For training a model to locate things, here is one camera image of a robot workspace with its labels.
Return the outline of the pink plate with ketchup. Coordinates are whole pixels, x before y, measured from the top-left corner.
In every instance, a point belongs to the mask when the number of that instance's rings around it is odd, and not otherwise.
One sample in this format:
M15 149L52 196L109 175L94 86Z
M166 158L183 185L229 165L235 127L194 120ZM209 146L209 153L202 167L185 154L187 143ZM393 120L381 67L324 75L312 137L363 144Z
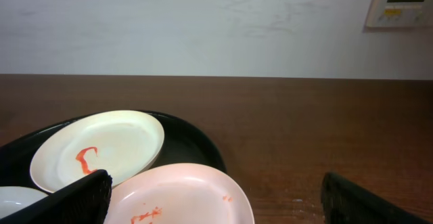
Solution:
M254 224L250 202L227 174L210 166L159 166L112 191L105 224Z

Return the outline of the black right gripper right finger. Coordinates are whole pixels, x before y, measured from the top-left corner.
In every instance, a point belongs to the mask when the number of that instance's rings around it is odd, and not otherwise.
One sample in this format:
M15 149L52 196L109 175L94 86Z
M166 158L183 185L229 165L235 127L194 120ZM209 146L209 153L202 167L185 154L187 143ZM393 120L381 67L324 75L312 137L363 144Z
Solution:
M430 224L333 172L323 178L321 204L326 224Z

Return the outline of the cream plate with ketchup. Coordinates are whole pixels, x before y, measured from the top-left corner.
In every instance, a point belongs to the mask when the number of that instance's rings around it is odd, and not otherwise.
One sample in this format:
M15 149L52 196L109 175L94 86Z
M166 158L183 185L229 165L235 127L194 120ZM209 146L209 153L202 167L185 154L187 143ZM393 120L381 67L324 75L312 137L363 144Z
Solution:
M30 163L33 183L54 193L98 170L118 185L145 171L164 144L156 117L134 110L86 116L46 139Z

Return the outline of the white plate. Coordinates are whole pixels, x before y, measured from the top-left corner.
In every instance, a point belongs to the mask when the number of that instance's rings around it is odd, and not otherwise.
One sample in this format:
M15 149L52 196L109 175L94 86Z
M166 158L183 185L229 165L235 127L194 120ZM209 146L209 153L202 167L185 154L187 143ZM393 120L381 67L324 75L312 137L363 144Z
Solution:
M0 187L1 218L18 212L45 197L47 197L46 193L33 188L19 186Z

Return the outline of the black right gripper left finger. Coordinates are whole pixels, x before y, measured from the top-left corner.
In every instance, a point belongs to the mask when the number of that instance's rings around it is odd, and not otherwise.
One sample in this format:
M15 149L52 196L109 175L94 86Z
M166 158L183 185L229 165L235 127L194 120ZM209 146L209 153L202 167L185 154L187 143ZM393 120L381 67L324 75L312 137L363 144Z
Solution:
M111 176L97 170L2 218L1 224L103 224L111 195Z

